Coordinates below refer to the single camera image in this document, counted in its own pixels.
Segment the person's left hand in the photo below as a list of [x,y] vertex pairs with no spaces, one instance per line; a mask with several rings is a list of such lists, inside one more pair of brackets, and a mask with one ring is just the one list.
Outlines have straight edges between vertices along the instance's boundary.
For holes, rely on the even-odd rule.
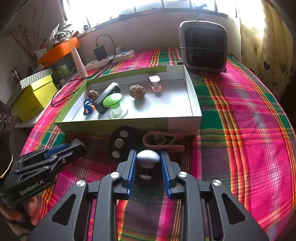
[[19,221],[22,220],[24,216],[27,216],[30,219],[30,223],[36,226],[40,221],[41,197],[39,195],[34,196],[25,201],[22,206],[26,215],[15,208],[9,208],[1,200],[1,214],[9,221]]

